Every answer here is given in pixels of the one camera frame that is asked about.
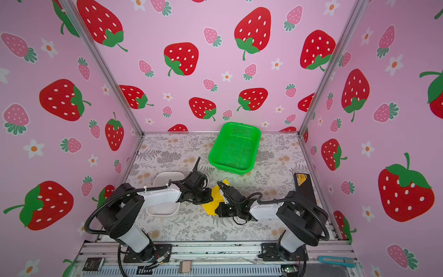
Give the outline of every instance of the yellow warning label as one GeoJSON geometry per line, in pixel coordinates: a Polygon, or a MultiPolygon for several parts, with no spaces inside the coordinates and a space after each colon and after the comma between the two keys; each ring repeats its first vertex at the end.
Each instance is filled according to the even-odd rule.
{"type": "Polygon", "coordinates": [[[304,181],[306,181],[306,174],[297,174],[297,183],[299,186],[303,184],[304,181]]]}

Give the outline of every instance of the pink wallpaper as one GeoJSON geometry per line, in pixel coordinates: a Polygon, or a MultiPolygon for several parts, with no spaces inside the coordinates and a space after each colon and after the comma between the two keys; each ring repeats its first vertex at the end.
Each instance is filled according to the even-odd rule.
{"type": "Polygon", "coordinates": [[[437,275],[442,8],[371,1],[308,127],[333,216],[366,276],[437,275]]]}
{"type": "Polygon", "coordinates": [[[2,275],[62,276],[137,137],[56,2],[8,1],[0,26],[2,275]]]}
{"type": "Polygon", "coordinates": [[[228,121],[280,131],[300,127],[354,2],[78,0],[77,8],[144,131],[218,131],[228,121]]]}

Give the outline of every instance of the strawberry stem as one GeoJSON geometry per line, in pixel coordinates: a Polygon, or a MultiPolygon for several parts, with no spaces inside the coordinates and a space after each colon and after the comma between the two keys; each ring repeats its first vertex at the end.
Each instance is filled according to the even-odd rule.
{"type": "Polygon", "coordinates": [[[8,212],[10,212],[10,211],[12,211],[12,210],[14,210],[14,209],[16,209],[16,208],[20,208],[20,207],[24,207],[24,206],[25,206],[25,205],[18,205],[18,206],[10,207],[10,208],[4,210],[3,213],[4,213],[4,214],[7,214],[8,212]]]}

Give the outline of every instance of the green basket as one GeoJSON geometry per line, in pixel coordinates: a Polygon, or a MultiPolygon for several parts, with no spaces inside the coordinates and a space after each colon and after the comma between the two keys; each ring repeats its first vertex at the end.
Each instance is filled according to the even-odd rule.
{"type": "Polygon", "coordinates": [[[209,162],[220,170],[244,175],[254,168],[260,138],[256,127],[226,123],[209,153],[209,162]]]}

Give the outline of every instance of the pink strawberry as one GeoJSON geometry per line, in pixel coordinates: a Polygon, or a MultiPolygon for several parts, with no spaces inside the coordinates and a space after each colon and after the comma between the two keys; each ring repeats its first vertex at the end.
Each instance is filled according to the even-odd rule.
{"type": "Polygon", "coordinates": [[[156,12],[161,12],[163,16],[169,16],[172,13],[172,8],[169,2],[165,0],[150,0],[152,7],[156,12]]]}
{"type": "Polygon", "coordinates": [[[149,63],[145,62],[144,60],[139,60],[139,68],[140,71],[144,73],[144,75],[148,78],[154,77],[154,71],[152,71],[151,66],[149,63]]]}
{"type": "Polygon", "coordinates": [[[85,179],[83,180],[83,184],[82,184],[82,194],[84,197],[87,197],[89,195],[89,193],[92,190],[92,177],[91,176],[86,176],[85,179]]]}
{"type": "Polygon", "coordinates": [[[62,144],[60,144],[60,147],[65,152],[69,151],[70,153],[75,153],[82,148],[82,144],[80,143],[80,141],[72,137],[69,140],[67,138],[62,140],[62,144]]]}
{"type": "Polygon", "coordinates": [[[401,267],[407,269],[408,266],[412,270],[418,269],[418,260],[415,255],[406,248],[401,248],[397,244],[392,244],[386,248],[388,255],[401,267]]]}
{"type": "Polygon", "coordinates": [[[243,74],[243,78],[246,81],[249,81],[252,79],[255,73],[257,73],[257,65],[255,65],[254,63],[250,64],[245,68],[245,74],[243,74]]]}
{"type": "Polygon", "coordinates": [[[217,85],[216,85],[215,82],[212,81],[212,80],[204,79],[204,80],[203,80],[203,85],[205,86],[205,88],[206,88],[207,90],[210,90],[210,91],[212,91],[212,92],[218,90],[217,85]]]}
{"type": "Polygon", "coordinates": [[[295,120],[296,115],[295,114],[291,114],[290,116],[288,116],[286,118],[286,120],[284,121],[284,123],[286,125],[291,124],[294,120],[295,120]]]}
{"type": "Polygon", "coordinates": [[[115,172],[121,173],[121,162],[117,159],[114,161],[115,172]]]}
{"type": "Polygon", "coordinates": [[[24,109],[19,104],[11,104],[3,112],[3,119],[6,123],[3,125],[8,133],[14,136],[22,135],[27,131],[26,125],[29,124],[29,117],[24,109]]]}
{"type": "Polygon", "coordinates": [[[395,39],[395,26],[389,26],[384,34],[381,36],[378,42],[377,57],[379,59],[383,58],[389,52],[389,46],[394,43],[395,39]]]}
{"type": "Polygon", "coordinates": [[[330,92],[328,94],[328,100],[326,100],[326,109],[329,111],[332,107],[332,103],[334,102],[334,100],[332,99],[334,97],[334,94],[332,92],[330,92]]]}
{"type": "Polygon", "coordinates": [[[297,89],[295,88],[294,84],[289,84],[286,86],[286,96],[288,96],[289,98],[293,98],[295,96],[297,92],[297,89]]]}
{"type": "Polygon", "coordinates": [[[346,52],[344,55],[340,57],[340,60],[338,61],[338,66],[345,67],[350,60],[351,60],[351,53],[346,52]]]}
{"type": "Polygon", "coordinates": [[[91,75],[91,71],[89,70],[88,63],[83,57],[78,58],[78,71],[83,76],[83,79],[89,80],[89,76],[91,75]]]}
{"type": "Polygon", "coordinates": [[[24,39],[8,33],[1,33],[1,40],[6,47],[19,58],[23,58],[27,62],[35,63],[37,54],[33,48],[28,47],[24,39]]]}
{"type": "Polygon", "coordinates": [[[295,26],[302,19],[302,14],[303,7],[300,5],[288,12],[288,14],[286,15],[286,21],[284,22],[284,29],[286,30],[286,32],[290,32],[292,31],[292,29],[295,28],[295,26]]]}
{"type": "Polygon", "coordinates": [[[219,47],[222,43],[221,37],[217,34],[217,31],[211,28],[205,28],[203,30],[206,42],[212,44],[214,47],[219,47]]]}
{"type": "Polygon", "coordinates": [[[163,116],[165,116],[165,117],[171,117],[171,115],[172,115],[172,109],[169,106],[164,107],[162,112],[163,112],[163,116]]]}
{"type": "Polygon", "coordinates": [[[351,193],[354,194],[355,191],[354,184],[351,181],[344,181],[340,188],[342,189],[342,192],[346,195],[350,195],[351,193]]]}
{"type": "Polygon", "coordinates": [[[89,121],[89,128],[91,129],[90,131],[93,137],[100,137],[100,127],[97,125],[97,121],[91,119],[91,121],[89,121]]]}
{"type": "Polygon", "coordinates": [[[311,155],[315,156],[316,154],[317,154],[317,146],[314,145],[311,147],[311,155]]]}
{"type": "Polygon", "coordinates": [[[231,119],[231,117],[232,117],[232,111],[231,110],[227,109],[226,111],[223,112],[222,118],[223,118],[224,121],[228,121],[229,119],[231,119]]]}
{"type": "Polygon", "coordinates": [[[331,130],[332,132],[336,132],[338,131],[338,129],[340,129],[341,126],[342,126],[342,120],[340,118],[337,118],[332,121],[329,130],[331,130]]]}
{"type": "Polygon", "coordinates": [[[374,120],[385,123],[388,119],[392,120],[398,115],[400,108],[396,103],[391,102],[389,105],[384,103],[374,112],[374,120]]]}

